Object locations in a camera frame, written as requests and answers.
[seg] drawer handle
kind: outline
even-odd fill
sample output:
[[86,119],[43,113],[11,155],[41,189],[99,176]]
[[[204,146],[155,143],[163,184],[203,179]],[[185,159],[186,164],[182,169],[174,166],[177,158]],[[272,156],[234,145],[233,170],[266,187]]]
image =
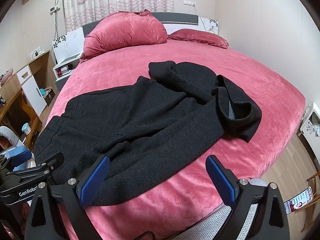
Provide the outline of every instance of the drawer handle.
[[41,96],[41,97],[42,97],[42,95],[40,94],[39,89],[38,89],[38,88],[36,88],[36,90],[37,90],[37,92],[38,92],[39,96]]
[[22,75],[22,78],[25,78],[26,76],[28,76],[28,71]]

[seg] pink pillow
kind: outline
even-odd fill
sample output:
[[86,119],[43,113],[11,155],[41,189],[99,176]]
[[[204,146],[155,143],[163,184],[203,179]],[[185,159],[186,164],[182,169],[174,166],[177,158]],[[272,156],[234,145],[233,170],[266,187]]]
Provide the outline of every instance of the pink pillow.
[[150,11],[119,11],[104,18],[84,40],[80,63],[108,51],[167,42],[167,31]]
[[229,43],[222,37],[203,31],[181,29],[168,36],[169,40],[191,41],[227,49]]
[[8,80],[8,78],[12,76],[12,73],[13,73],[13,68],[11,68],[6,73],[4,73],[0,80],[0,83],[4,84]]

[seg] white box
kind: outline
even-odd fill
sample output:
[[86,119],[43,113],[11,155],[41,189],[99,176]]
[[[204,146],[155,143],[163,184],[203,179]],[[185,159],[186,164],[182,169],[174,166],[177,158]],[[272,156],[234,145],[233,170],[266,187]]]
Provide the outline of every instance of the white box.
[[52,41],[53,51],[58,64],[80,57],[83,52],[84,35],[82,27],[62,35]]
[[68,73],[69,67],[64,66],[64,67],[61,67],[60,70],[61,70],[61,75],[64,75],[64,74]]

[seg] white nightstand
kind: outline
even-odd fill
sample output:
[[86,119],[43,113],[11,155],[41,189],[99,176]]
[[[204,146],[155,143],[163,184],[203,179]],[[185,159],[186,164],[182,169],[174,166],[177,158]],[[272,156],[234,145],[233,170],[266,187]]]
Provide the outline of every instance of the white nightstand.
[[[55,84],[56,84],[58,90],[62,89],[64,84],[67,82],[68,78],[74,72],[75,68],[79,65],[80,57],[81,57],[81,54],[75,55],[74,57],[67,58],[63,62],[61,62],[60,64],[57,64],[54,66],[53,73],[56,77]],[[72,68],[70,69],[70,71],[67,74],[58,77],[58,71],[60,70],[61,67],[66,66],[66,65],[72,65]]]
[[306,115],[303,118],[302,125],[300,127],[300,133],[304,135],[308,143],[310,144],[318,163],[320,163],[320,137],[316,136],[316,129],[313,126],[311,121],[311,116],[316,117],[320,120],[320,108],[315,102],[311,102],[308,107],[306,108]]

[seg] blue gripper pad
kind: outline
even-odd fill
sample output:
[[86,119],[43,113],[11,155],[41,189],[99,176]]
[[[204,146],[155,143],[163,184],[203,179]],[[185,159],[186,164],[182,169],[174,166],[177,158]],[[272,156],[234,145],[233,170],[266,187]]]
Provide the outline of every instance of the blue gripper pad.
[[26,162],[32,158],[32,153],[22,145],[9,151],[9,156],[12,156],[11,165],[15,167],[14,170],[16,171],[26,168]]
[[225,205],[233,208],[239,195],[237,177],[231,170],[224,168],[215,155],[207,157],[205,162],[207,173],[216,187]]
[[79,183],[76,193],[79,198],[79,204],[82,208],[89,206],[102,182],[106,178],[110,168],[110,160],[105,155],[95,161],[95,163],[79,176]]

